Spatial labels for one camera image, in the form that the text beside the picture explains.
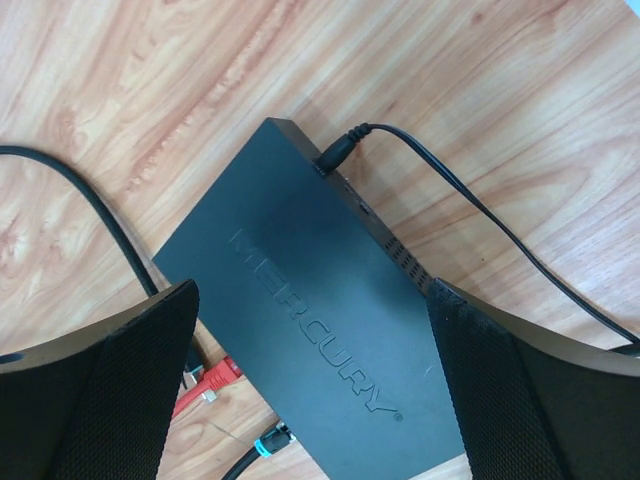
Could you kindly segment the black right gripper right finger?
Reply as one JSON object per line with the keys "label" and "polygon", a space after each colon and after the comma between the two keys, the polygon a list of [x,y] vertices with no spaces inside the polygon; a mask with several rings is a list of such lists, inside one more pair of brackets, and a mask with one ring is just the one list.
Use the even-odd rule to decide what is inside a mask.
{"label": "black right gripper right finger", "polygon": [[473,478],[638,478],[638,359],[441,279],[426,299]]}

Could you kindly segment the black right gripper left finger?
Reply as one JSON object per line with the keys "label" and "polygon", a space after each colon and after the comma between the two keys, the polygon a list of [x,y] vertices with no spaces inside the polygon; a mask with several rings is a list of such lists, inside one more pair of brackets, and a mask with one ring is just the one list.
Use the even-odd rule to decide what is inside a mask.
{"label": "black right gripper left finger", "polygon": [[198,308],[187,280],[2,356],[2,478],[155,478]]}

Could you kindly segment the black network switch box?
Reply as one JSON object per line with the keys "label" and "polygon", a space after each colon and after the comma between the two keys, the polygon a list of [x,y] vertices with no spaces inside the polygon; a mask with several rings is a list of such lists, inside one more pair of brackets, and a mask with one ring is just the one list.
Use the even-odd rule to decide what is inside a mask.
{"label": "black network switch box", "polygon": [[266,119],[155,255],[332,479],[408,479],[463,443],[429,274],[292,121]]}

